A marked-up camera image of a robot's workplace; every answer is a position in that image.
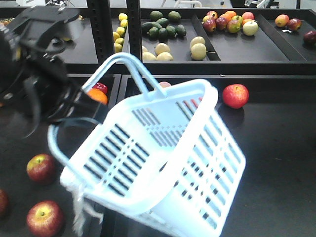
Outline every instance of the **orange fruit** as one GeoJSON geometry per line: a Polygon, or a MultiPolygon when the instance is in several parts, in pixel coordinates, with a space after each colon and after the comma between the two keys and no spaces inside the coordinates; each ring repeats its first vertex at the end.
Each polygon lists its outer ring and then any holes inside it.
{"type": "Polygon", "coordinates": [[[224,17],[224,18],[226,18],[227,22],[229,22],[229,21],[232,19],[231,16],[230,16],[229,14],[226,14],[226,13],[220,15],[219,17],[224,17]]]}
{"type": "Polygon", "coordinates": [[[248,21],[253,21],[253,20],[251,20],[251,19],[244,19],[244,20],[242,21],[242,25],[241,25],[241,26],[244,26],[244,24],[245,24],[246,22],[248,22],[248,21]]]}
{"type": "Polygon", "coordinates": [[[230,15],[230,17],[232,18],[233,16],[236,16],[237,13],[235,11],[226,11],[224,14],[228,14],[230,15]]]}
{"type": "Polygon", "coordinates": [[[88,91],[88,96],[90,96],[92,99],[101,102],[102,104],[107,104],[108,102],[108,97],[106,94],[104,94],[101,90],[97,88],[92,88],[91,90],[88,91]]]}

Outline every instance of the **avocado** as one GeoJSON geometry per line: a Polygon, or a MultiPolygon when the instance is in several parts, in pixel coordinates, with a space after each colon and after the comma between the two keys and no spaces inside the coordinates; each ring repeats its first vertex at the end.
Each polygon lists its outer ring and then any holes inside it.
{"type": "Polygon", "coordinates": [[[174,37],[177,33],[176,33],[176,28],[174,28],[174,26],[167,26],[166,30],[168,31],[168,36],[169,37],[174,37]]]}
{"type": "Polygon", "coordinates": [[[160,18],[157,20],[159,24],[161,24],[162,27],[166,28],[167,25],[169,25],[169,20],[167,18],[160,18]]]}
{"type": "Polygon", "coordinates": [[[177,32],[178,36],[181,36],[181,37],[183,37],[187,34],[187,30],[186,30],[186,28],[184,28],[183,25],[177,25],[176,32],[177,32]]]}
{"type": "Polygon", "coordinates": [[[163,18],[163,14],[160,11],[152,11],[149,14],[149,18],[151,21],[157,21],[160,18],[163,18]]]}
{"type": "Polygon", "coordinates": [[[152,26],[157,27],[158,29],[162,28],[161,24],[159,24],[157,21],[152,21],[152,26]]]}
{"type": "Polygon", "coordinates": [[[152,39],[157,39],[159,35],[159,29],[157,27],[151,27],[148,31],[148,35],[152,39]]]}
{"type": "Polygon", "coordinates": [[[181,15],[177,11],[171,11],[168,13],[168,19],[170,22],[178,23],[181,20],[181,15]]]}
{"type": "Polygon", "coordinates": [[[159,29],[158,39],[166,40],[167,38],[168,38],[168,31],[166,30],[166,28],[159,29]]]}
{"type": "Polygon", "coordinates": [[[150,28],[153,27],[153,24],[151,22],[145,22],[142,24],[142,33],[146,34],[150,28]]]}

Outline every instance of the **apple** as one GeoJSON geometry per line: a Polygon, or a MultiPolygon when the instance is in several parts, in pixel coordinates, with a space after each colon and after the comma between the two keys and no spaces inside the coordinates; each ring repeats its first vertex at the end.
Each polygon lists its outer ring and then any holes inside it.
{"type": "Polygon", "coordinates": [[[205,39],[202,36],[196,36],[194,37],[191,42],[190,42],[190,49],[192,48],[193,45],[196,43],[202,43],[205,44],[205,39]]]}
{"type": "Polygon", "coordinates": [[[247,36],[253,36],[259,29],[257,22],[249,21],[246,22],[242,28],[242,32],[247,36]]]}
{"type": "Polygon", "coordinates": [[[286,27],[291,31],[297,31],[301,28],[302,22],[298,18],[293,18],[289,20],[286,24],[286,27]]]}
{"type": "Polygon", "coordinates": [[[253,21],[253,20],[251,20],[251,19],[244,19],[243,21],[242,21],[242,27],[244,26],[244,24],[246,23],[246,22],[248,22],[248,21],[253,21]]]}
{"type": "Polygon", "coordinates": [[[214,19],[209,19],[203,23],[203,28],[207,32],[214,32],[216,30],[216,23],[214,19]]]}
{"type": "Polygon", "coordinates": [[[308,31],[305,33],[303,41],[307,45],[314,45],[316,43],[316,31],[308,31]]]}
{"type": "Polygon", "coordinates": [[[108,87],[103,83],[97,82],[93,88],[101,90],[104,94],[108,93],[108,87]]]}
{"type": "Polygon", "coordinates": [[[38,154],[28,162],[26,172],[34,182],[50,184],[56,178],[55,159],[48,154],[38,154]]]}
{"type": "Polygon", "coordinates": [[[171,86],[171,84],[167,81],[161,81],[161,82],[159,82],[159,85],[161,85],[162,88],[166,88],[166,87],[171,86]]]}
{"type": "Polygon", "coordinates": [[[203,17],[202,22],[204,23],[205,21],[210,20],[210,19],[215,19],[215,18],[210,16],[210,15],[206,15],[206,16],[203,17]]]}
{"type": "Polygon", "coordinates": [[[286,26],[289,19],[290,18],[288,17],[288,15],[285,15],[285,14],[281,14],[281,15],[277,16],[275,19],[276,26],[278,26],[278,27],[286,26]]]}
{"type": "Polygon", "coordinates": [[[190,48],[191,58],[203,60],[206,57],[206,46],[203,43],[196,43],[190,48]]]}
{"type": "Polygon", "coordinates": [[[231,84],[225,87],[222,97],[224,104],[233,109],[239,109],[247,104],[249,91],[242,84],[231,84]]]}
{"type": "Polygon", "coordinates": [[[52,237],[58,234],[65,224],[65,216],[56,202],[45,200],[29,210],[26,223],[36,237],[52,237]]]}
{"type": "Polygon", "coordinates": [[[9,197],[5,190],[0,189],[0,218],[7,215],[10,207],[9,197]]]}
{"type": "Polygon", "coordinates": [[[229,33],[237,33],[240,30],[240,23],[238,20],[231,20],[226,26],[229,33]]]}
{"type": "Polygon", "coordinates": [[[255,16],[250,11],[244,12],[241,16],[243,19],[251,19],[251,20],[255,19],[255,16]]]}
{"type": "Polygon", "coordinates": [[[215,23],[216,23],[216,29],[222,31],[222,30],[224,30],[226,28],[228,21],[224,17],[218,17],[215,20],[215,23]]]}
{"type": "Polygon", "coordinates": [[[240,25],[242,25],[242,21],[243,21],[242,16],[238,16],[238,15],[233,16],[233,17],[232,17],[232,20],[238,20],[239,23],[240,23],[240,25]]]}
{"type": "Polygon", "coordinates": [[[216,11],[209,11],[206,15],[212,16],[215,20],[218,18],[216,11]]]}

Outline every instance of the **light blue basket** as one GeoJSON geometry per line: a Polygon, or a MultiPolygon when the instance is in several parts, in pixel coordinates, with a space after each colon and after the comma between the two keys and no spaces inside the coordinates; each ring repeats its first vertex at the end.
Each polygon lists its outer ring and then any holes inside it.
{"type": "Polygon", "coordinates": [[[62,185],[168,235],[218,237],[245,158],[214,109],[216,88],[203,79],[162,88],[137,58],[117,53],[83,89],[116,62],[141,94],[115,105],[69,160],[57,146],[58,127],[50,126],[51,152],[65,166],[62,185]]]}

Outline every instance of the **yellow lemon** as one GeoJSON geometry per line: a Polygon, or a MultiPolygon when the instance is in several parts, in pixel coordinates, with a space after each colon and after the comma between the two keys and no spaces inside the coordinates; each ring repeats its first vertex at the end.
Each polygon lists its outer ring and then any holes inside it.
{"type": "Polygon", "coordinates": [[[156,60],[156,57],[150,52],[143,52],[143,60],[152,61],[152,60],[156,60]]]}
{"type": "Polygon", "coordinates": [[[115,41],[115,43],[119,43],[120,45],[123,46],[123,44],[124,44],[124,39],[123,39],[123,38],[118,38],[118,39],[115,41]]]}
{"type": "Polygon", "coordinates": [[[157,44],[156,47],[155,47],[155,53],[156,53],[156,55],[159,55],[159,54],[161,54],[161,53],[163,53],[163,52],[168,52],[168,53],[170,53],[170,47],[169,47],[167,44],[165,44],[165,43],[159,43],[159,44],[157,44]]]}
{"type": "Polygon", "coordinates": [[[173,60],[173,57],[170,53],[168,52],[162,52],[160,53],[156,60],[162,60],[162,61],[172,61],[173,60]]]}
{"type": "Polygon", "coordinates": [[[122,26],[119,26],[117,28],[117,33],[119,34],[120,38],[123,38],[124,37],[124,34],[125,34],[125,28],[122,27],[122,26]]]}
{"type": "Polygon", "coordinates": [[[119,43],[114,43],[114,52],[115,53],[122,52],[122,48],[123,48],[123,46],[120,45],[119,43]]]}
{"type": "Polygon", "coordinates": [[[118,19],[119,19],[119,21],[127,20],[127,15],[125,13],[120,13],[118,15],[118,19]]]}
{"type": "Polygon", "coordinates": [[[120,26],[121,26],[121,27],[126,28],[127,25],[128,25],[128,21],[127,21],[127,20],[125,20],[125,19],[121,20],[121,22],[120,22],[120,26]]]}
{"type": "Polygon", "coordinates": [[[120,38],[119,34],[113,31],[113,41],[115,42],[118,38],[120,38]]]}
{"type": "Polygon", "coordinates": [[[148,49],[145,46],[142,46],[142,51],[143,52],[148,52],[148,49]]]}

